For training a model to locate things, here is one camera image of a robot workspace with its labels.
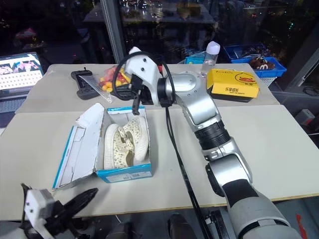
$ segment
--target silver robot arm segment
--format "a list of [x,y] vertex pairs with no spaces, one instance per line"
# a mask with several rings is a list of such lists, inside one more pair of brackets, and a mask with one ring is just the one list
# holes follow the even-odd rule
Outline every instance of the silver robot arm segment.
[[[206,172],[216,194],[227,200],[228,213],[241,239],[300,239],[276,206],[252,186],[250,168],[206,91],[205,80],[193,72],[172,75],[176,103],[209,161]],[[166,81],[166,93],[171,86]]]

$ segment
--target laptop screen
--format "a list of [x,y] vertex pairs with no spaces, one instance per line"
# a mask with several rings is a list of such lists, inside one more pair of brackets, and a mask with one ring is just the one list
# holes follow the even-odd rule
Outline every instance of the laptop screen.
[[0,97],[29,91],[42,76],[36,52],[0,56]]

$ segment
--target cardboard flap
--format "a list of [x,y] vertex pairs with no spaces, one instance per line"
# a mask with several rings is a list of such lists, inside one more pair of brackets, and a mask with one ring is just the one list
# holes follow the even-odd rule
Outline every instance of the cardboard flap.
[[105,109],[96,103],[72,127],[53,188],[59,188],[94,172]]

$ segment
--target black cable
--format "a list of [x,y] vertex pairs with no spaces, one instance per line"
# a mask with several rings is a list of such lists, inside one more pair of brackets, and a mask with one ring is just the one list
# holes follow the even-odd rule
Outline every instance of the black cable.
[[188,178],[188,175],[186,173],[186,170],[185,170],[185,167],[184,167],[184,164],[183,164],[183,161],[180,157],[180,154],[178,152],[178,149],[177,149],[177,145],[176,145],[176,142],[175,142],[175,138],[174,138],[174,133],[173,133],[173,129],[172,129],[172,126],[171,126],[171,120],[170,120],[170,115],[169,115],[169,110],[168,110],[168,107],[165,108],[165,112],[166,112],[166,126],[167,126],[167,131],[168,131],[168,134],[169,134],[169,137],[170,137],[170,140],[173,144],[173,147],[175,149],[175,152],[176,152],[176,156],[177,156],[177,160],[178,160],[178,164],[179,164],[179,167],[180,167],[180,170],[181,170],[181,174],[183,176],[183,179],[184,179],[184,182],[185,182],[185,185],[187,187],[187,191],[188,191],[188,194],[189,194],[189,197],[190,197],[190,200],[191,200],[191,203],[193,205],[193,208],[194,208],[194,211],[195,211],[195,214],[196,214],[196,217],[197,217],[197,220],[198,220],[198,223],[199,223],[199,226],[203,232],[203,235],[204,235],[204,238],[205,239],[213,239],[213,236],[212,234],[210,233],[210,230],[206,224],[206,221],[201,213],[201,210],[200,210],[200,206],[197,202],[197,199],[195,197],[195,194],[194,194],[194,191],[193,191],[193,188],[190,184],[190,181],[189,181],[189,178]]
[[[130,58],[132,58],[132,57],[134,57],[134,56],[139,56],[139,55],[146,55],[146,56],[148,56],[152,61],[154,61],[156,64],[158,64],[156,58],[155,58],[153,55],[151,55],[150,53],[145,52],[145,51],[137,51],[137,52],[134,52],[134,53],[132,53],[132,54],[129,54],[129,55],[127,55],[126,57],[124,57],[124,58],[119,62],[119,64],[117,65],[117,67],[116,67],[116,69],[115,69],[113,78],[112,78],[112,88],[113,88],[113,93],[114,93],[114,95],[115,95],[117,98],[119,98],[120,100],[122,100],[122,101],[129,101],[129,100],[131,100],[132,98],[131,98],[131,97],[121,96],[121,95],[118,93],[118,91],[117,91],[117,89],[116,89],[116,84],[115,84],[117,75],[118,75],[118,73],[120,72],[121,67],[126,63],[127,60],[129,60]],[[173,79],[172,79],[172,77],[171,77],[171,74],[170,74],[170,71],[169,71],[169,68],[168,68],[167,64],[166,64],[165,62],[163,62],[163,61],[161,61],[161,63],[163,64],[163,66],[164,66],[164,68],[165,68],[165,70],[166,70],[166,72],[167,72],[168,79],[169,79],[169,82],[170,82],[170,84],[171,84],[171,88],[172,88],[172,102],[175,102],[175,87],[174,87]]]

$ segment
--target robotic arm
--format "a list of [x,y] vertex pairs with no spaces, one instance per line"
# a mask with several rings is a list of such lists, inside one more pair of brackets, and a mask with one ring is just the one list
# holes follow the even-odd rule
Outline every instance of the robotic arm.
[[89,189],[65,205],[53,199],[48,190],[31,189],[22,184],[24,209],[21,225],[0,239],[54,239],[56,235],[70,230],[74,238],[88,239],[90,236],[79,233],[72,221],[74,215],[86,207],[98,192]]
[[[130,54],[139,51],[134,47]],[[234,138],[225,129],[221,115],[207,93],[204,78],[194,72],[184,72],[173,74],[170,81],[169,77],[162,77],[157,64],[147,55],[129,58],[125,72],[132,76],[130,87],[135,92],[135,114],[138,114],[140,100],[157,106],[167,107],[171,102],[182,107],[208,161],[205,168],[209,182],[217,195],[226,198],[239,239],[301,238],[276,206],[253,187],[250,168]]]

